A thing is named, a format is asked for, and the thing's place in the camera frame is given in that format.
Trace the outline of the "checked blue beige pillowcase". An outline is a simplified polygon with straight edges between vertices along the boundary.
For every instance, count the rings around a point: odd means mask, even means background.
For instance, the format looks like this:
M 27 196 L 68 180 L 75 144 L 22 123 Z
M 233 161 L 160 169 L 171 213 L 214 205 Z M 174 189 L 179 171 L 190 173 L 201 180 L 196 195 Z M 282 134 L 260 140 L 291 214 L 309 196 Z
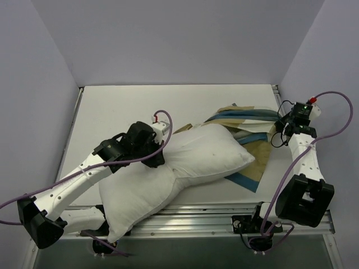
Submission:
M 264 175 L 274 146 L 271 139 L 275 133 L 278 112 L 265 106 L 226 106 L 202 123 L 187 124 L 176 133 L 188 131 L 199 126 L 219 124 L 225 127 L 233 138 L 243 146 L 255 161 L 241 171 L 226 177 L 233 183 L 255 193 Z

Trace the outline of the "white pillow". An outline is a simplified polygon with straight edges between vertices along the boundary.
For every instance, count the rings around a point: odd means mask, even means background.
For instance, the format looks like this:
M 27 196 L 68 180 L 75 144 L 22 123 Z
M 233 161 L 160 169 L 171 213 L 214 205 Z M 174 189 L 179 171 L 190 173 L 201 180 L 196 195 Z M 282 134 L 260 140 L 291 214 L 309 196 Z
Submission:
M 185 188 L 222 179 L 255 160 L 219 124 L 173 134 L 163 156 L 165 163 L 157 168 L 134 163 L 99 182 L 109 242 L 166 207 Z

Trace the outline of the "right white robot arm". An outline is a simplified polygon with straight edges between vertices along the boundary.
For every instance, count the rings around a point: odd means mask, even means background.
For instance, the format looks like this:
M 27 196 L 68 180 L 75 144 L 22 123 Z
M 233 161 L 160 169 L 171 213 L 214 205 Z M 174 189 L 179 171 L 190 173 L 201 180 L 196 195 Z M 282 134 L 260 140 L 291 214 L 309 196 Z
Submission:
M 282 127 L 285 145 L 292 154 L 292 163 L 279 183 L 271 202 L 249 217 L 255 231 L 262 231 L 271 222 L 289 220 L 299 225 L 317 227 L 334 196 L 334 187 L 322 175 L 317 160 L 315 128 L 311 120 L 321 113 L 316 98 L 295 103 L 291 111 L 277 121 Z

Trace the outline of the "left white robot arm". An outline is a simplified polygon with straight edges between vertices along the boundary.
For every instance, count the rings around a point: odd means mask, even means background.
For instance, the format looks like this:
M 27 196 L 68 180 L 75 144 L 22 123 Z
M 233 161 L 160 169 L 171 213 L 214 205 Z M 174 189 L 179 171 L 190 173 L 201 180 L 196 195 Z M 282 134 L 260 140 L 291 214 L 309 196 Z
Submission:
M 150 168 L 165 163 L 163 137 L 172 130 L 170 123 L 148 125 L 136 122 L 126 133 L 102 141 L 93 152 L 55 187 L 17 201 L 20 223 L 40 249 L 48 248 L 62 235 L 83 230 L 107 235 L 113 220 L 105 216 L 104 207 L 68 210 L 68 206 L 102 179 L 132 162 Z

